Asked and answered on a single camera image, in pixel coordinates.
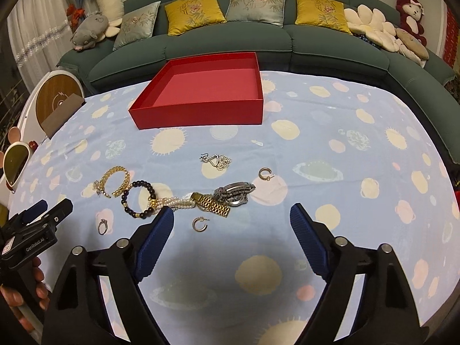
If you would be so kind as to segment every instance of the red box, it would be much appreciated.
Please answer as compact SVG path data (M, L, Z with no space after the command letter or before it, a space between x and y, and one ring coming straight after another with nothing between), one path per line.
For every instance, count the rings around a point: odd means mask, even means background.
M199 55L169 61L129 113L137 128L262 124L256 54Z

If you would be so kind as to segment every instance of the human hand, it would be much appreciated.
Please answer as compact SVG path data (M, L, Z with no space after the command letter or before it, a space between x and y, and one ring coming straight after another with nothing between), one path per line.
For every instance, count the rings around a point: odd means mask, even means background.
M45 287L45 285L42 283L43 279L45 276L43 275L43 272L41 269L39 269L39 266L41 264L41 260L38 257L35 257L32 260L32 265L33 265L33 274L34 278L37 281L37 296L41 299L40 300L40 307L43 310L46 310L48 308L48 305L50 303L50 299L48 297L48 289ZM13 310L13 313L15 317L19 320L19 322L22 324L24 329L27 332L32 332L34 330L34 327L31 325L31 323L22 315L20 310L18 309L19 306L24 304L24 299L20 295L18 291L15 289L11 289L9 287L4 287L3 285L0 287L0 292L5 298L6 303L8 306L11 307L11 310Z

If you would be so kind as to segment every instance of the light blue tablecloth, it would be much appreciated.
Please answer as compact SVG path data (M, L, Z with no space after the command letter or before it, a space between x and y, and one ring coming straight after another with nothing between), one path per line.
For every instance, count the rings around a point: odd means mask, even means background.
M147 83L88 98L35 152L11 208L20 212L40 199L52 207L64 197L74 204L58 243L41 256L46 281L54 285L73 246L107 248L152 220L133 219L119 198L92 191L94 180L121 165L134 180L155 183L161 196L211 193L236 181L257 186L227 219L198 209L175 213L172 235L140 284L172 345L294 343L324 287L289 225L296 202L357 246L390 243L426 321L458 281L460 239L452 187L420 123L381 89L282 72L262 72L262 79L262 125L138 131L127 110ZM205 152L231 158L229 168L218 176L200 162ZM276 175L270 182L258 179L262 167ZM107 191L122 178L111 177ZM139 211L145 192L133 189L128 203ZM197 233L191 222L201 215L211 220ZM97 233L102 218L109 221L104 236ZM357 289L363 280L357 278ZM123 337L102 281L113 327ZM359 295L354 291L340 336L352 324Z

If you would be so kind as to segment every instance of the black bead bracelet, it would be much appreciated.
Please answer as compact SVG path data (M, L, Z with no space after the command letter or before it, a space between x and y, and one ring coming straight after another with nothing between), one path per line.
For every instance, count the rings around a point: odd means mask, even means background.
M130 186L127 189L125 189L123 191L123 194L121 195L121 204L125 208L125 212L127 212L133 218L146 219L148 216L152 215L155 210L153 209L153 207L149 207L146 211L138 213L138 212L135 212L134 210L130 209L129 206L128 206L128 203L126 202L126 200L128 198L129 190L132 187L144 187L144 188L146 188L149 191L150 198L152 200L156 199L155 190L153 189L152 184L150 184L150 183L148 183L148 182L146 182L144 180L137 180L136 182L132 182L130 184Z

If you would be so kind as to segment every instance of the light blue pillow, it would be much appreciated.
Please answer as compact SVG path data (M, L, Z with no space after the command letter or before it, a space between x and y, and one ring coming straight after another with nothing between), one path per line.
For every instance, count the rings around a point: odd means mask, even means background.
M160 3L161 1L157 1L125 14L113 50L135 41L151 38Z
M286 0L230 0L225 15L228 22L271 23L283 27L284 3Z

